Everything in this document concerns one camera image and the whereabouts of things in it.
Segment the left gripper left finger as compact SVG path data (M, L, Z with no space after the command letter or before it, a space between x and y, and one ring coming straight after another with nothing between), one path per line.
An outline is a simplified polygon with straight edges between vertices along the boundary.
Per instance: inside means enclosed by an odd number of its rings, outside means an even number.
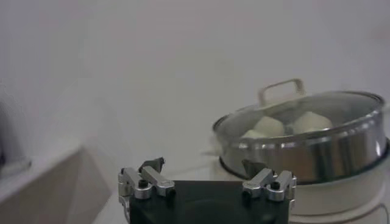
M159 157L147 160L138 169L124 167L118 174L118 197L122 205L129 204L134 197L137 200L148 200L152 197L153 190L161 197L169 197L175 194L175 182L165 178L162 168L165 159Z

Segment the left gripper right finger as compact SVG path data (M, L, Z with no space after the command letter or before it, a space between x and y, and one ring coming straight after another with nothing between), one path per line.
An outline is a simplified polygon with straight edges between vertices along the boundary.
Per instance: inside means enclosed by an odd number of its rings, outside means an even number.
M243 192L250 198L264 195L270 201L294 201L296 194L296 176L287 170L277 174L263 163L242 160L244 170L250 177L243 182Z

